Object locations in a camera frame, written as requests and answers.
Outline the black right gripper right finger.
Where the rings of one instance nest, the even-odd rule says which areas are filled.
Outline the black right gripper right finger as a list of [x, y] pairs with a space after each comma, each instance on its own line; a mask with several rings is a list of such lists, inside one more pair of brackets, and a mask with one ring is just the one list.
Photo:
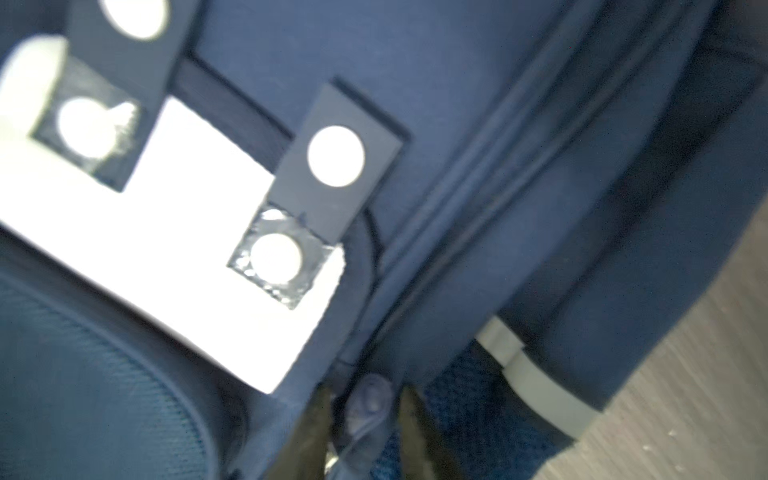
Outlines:
[[444, 441], [418, 390], [412, 385], [404, 386], [401, 391], [397, 423], [403, 479], [465, 478], [458, 460]]

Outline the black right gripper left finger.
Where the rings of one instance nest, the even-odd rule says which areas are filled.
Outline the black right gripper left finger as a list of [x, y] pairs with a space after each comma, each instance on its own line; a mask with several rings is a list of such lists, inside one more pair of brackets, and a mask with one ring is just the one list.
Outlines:
[[331, 389], [319, 384], [265, 479], [324, 479], [332, 428]]

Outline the navy blue backpack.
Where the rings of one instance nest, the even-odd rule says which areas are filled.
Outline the navy blue backpack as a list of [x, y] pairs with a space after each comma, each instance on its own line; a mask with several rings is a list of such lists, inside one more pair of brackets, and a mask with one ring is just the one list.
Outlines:
[[763, 1], [5, 1], [1, 475], [529, 479], [766, 192]]

